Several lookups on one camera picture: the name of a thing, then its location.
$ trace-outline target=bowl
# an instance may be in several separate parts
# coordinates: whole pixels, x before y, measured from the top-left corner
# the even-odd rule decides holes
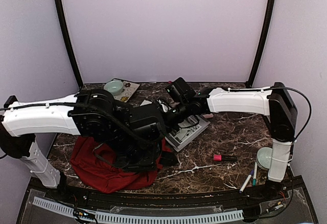
[[[263,147],[256,153],[256,163],[259,168],[269,170],[271,164],[272,148]]]
[[[122,81],[119,80],[112,80],[107,82],[103,89],[110,92],[113,96],[120,95],[123,91],[124,84]]]

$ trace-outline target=white wall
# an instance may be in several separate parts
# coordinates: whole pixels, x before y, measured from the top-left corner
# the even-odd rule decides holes
[[[281,81],[305,93],[313,106],[309,127],[295,146],[295,174],[304,177],[321,223],[327,223],[327,0],[276,0],[256,86]],[[308,114],[304,99],[297,128]]]
[[[63,0],[85,83],[248,79],[267,0]]]
[[[10,95],[30,102],[78,90],[54,0],[0,0],[0,70],[0,106]],[[53,138],[37,137],[43,153]],[[30,176],[19,160],[0,160],[0,223],[16,223]]]

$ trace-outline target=table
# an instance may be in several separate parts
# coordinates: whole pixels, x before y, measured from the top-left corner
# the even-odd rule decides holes
[[[141,83],[128,103],[136,106],[143,100],[158,97],[170,99],[165,91],[167,83]],[[189,83],[195,91],[202,87],[245,87],[243,83]],[[104,84],[87,84],[82,89],[103,88]],[[154,184],[139,190],[121,192],[145,194],[204,193],[240,188],[254,167],[256,152],[272,146],[272,139],[261,115],[219,113],[210,119],[209,127],[192,143],[176,153],[179,164],[158,173]],[[49,153],[54,167],[67,176],[67,184],[84,185],[75,175],[69,160],[77,137],[59,134]],[[235,155],[238,161],[215,162],[214,154]],[[263,184],[266,171],[258,170],[257,184]]]

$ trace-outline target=pen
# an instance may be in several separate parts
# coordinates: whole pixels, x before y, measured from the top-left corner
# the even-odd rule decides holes
[[[253,183],[252,183],[253,186],[256,185],[256,171],[257,171],[257,170],[258,170],[258,164],[255,162],[255,163],[254,163]]]
[[[244,188],[246,187],[246,185],[249,183],[251,177],[253,176],[254,170],[251,170],[251,173],[247,176],[243,186],[241,187],[239,193],[242,193],[244,191]]]
[[[214,155],[214,161],[232,161],[236,162],[237,157],[235,156],[228,156],[228,155]]]

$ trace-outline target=red cloth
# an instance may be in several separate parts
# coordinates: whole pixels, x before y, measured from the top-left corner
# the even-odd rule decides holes
[[[103,193],[113,193],[121,189],[136,190],[151,185],[162,168],[157,159],[157,170],[134,173],[123,172],[122,169],[111,167],[93,155],[93,149],[99,144],[91,137],[78,137],[71,157],[71,165],[81,181]],[[170,151],[162,141],[162,149]],[[97,154],[114,162],[115,153],[106,144],[96,150]]]

